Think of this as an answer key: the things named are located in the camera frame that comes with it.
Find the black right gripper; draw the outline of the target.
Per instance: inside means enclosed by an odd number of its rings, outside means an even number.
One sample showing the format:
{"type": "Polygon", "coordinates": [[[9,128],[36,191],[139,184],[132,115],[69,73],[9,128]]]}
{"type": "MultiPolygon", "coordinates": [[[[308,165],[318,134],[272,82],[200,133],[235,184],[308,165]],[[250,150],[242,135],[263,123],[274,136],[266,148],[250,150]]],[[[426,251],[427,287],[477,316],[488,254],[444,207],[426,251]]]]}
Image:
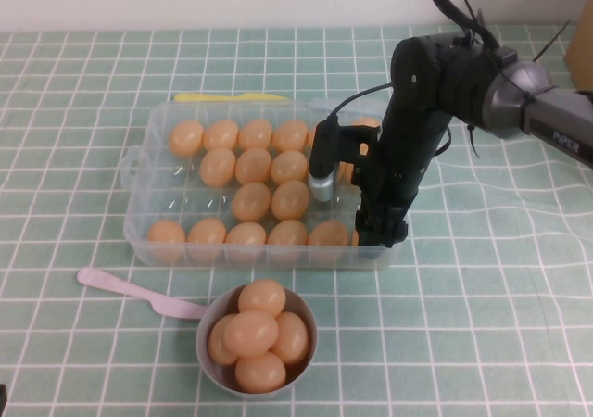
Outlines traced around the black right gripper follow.
{"type": "Polygon", "coordinates": [[[389,226],[384,245],[405,241],[400,223],[418,194],[420,182],[450,124],[441,110],[390,105],[381,131],[355,169],[361,203],[355,216],[354,246],[372,244],[372,226],[389,226]]]}

